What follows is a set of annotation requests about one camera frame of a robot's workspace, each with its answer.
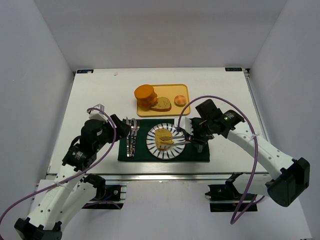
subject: white plate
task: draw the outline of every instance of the white plate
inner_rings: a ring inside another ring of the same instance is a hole
[[[146,146],[149,152],[158,159],[169,160],[174,159],[175,157],[179,156],[183,150],[185,149],[186,145],[179,145],[173,146],[167,150],[159,150],[156,145],[156,130],[157,129],[168,129],[173,137],[183,136],[182,132],[178,132],[175,126],[171,123],[161,123],[153,128],[148,132],[146,136]],[[179,142],[184,142],[184,138],[173,139],[172,140],[175,144]]]

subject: white wall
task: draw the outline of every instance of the white wall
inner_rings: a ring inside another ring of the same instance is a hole
[[[287,0],[35,0],[72,70],[249,68]]]
[[[314,239],[320,239],[320,1],[288,0],[252,69],[272,143],[311,164],[299,198]]]
[[[0,213],[34,192],[46,174],[72,85],[72,72],[33,0],[0,4]],[[0,233],[19,238],[14,224],[30,200],[5,217]]]

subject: fork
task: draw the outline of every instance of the fork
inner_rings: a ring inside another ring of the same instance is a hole
[[[184,139],[184,138],[185,138],[185,136],[162,136],[162,137],[160,137],[160,140],[166,142],[171,139]]]
[[[134,135],[135,135],[135,130],[137,128],[137,120],[134,118],[131,119],[131,136],[130,136],[130,151],[129,151],[129,157],[132,156],[132,148],[134,145]]]
[[[191,142],[189,141],[182,141],[182,142],[178,142],[178,143],[174,143],[174,144],[160,144],[159,148],[162,150],[167,150],[170,148],[173,148],[175,146],[179,146],[179,145],[185,145],[185,144],[190,144]]]
[[[132,158],[135,156],[135,153],[136,153],[136,141],[137,141],[137,135],[138,135],[139,129],[140,129],[140,121],[136,120],[136,129],[134,130],[133,146],[132,146],[132,153],[131,153]]]

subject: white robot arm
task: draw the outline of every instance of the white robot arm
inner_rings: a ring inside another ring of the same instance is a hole
[[[213,134],[222,135],[240,146],[252,157],[255,156],[254,137],[258,143],[258,162],[268,174],[254,176],[249,193],[271,197],[276,203],[288,207],[308,186],[310,164],[304,158],[295,160],[281,152],[263,137],[254,135],[244,118],[233,110],[222,113],[209,99],[195,107],[201,118],[181,121],[182,130],[191,143],[205,145],[213,139]],[[232,200],[242,194],[248,184],[250,174],[234,173],[224,189],[206,193],[213,200]]]
[[[14,228],[23,240],[60,240],[62,231],[74,215],[88,201],[105,194],[105,179],[94,174],[84,178],[74,191],[85,175],[84,171],[97,159],[97,152],[114,140],[114,129],[102,114],[93,110],[89,112],[89,118],[81,129],[81,135],[72,141],[62,160],[54,181],[57,187],[46,192],[26,219],[19,218],[15,223]],[[115,141],[125,138],[131,126],[123,123],[116,115],[110,118],[116,127]]]

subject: toast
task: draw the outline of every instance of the toast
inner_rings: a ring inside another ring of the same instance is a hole
[[[163,150],[160,148],[162,144],[173,144],[174,142],[170,139],[169,141],[162,141],[161,137],[172,137],[172,133],[165,128],[160,128],[155,130],[155,144],[159,150]]]
[[[151,106],[150,109],[157,112],[167,112],[171,110],[171,102],[166,97],[158,97],[156,104]]]

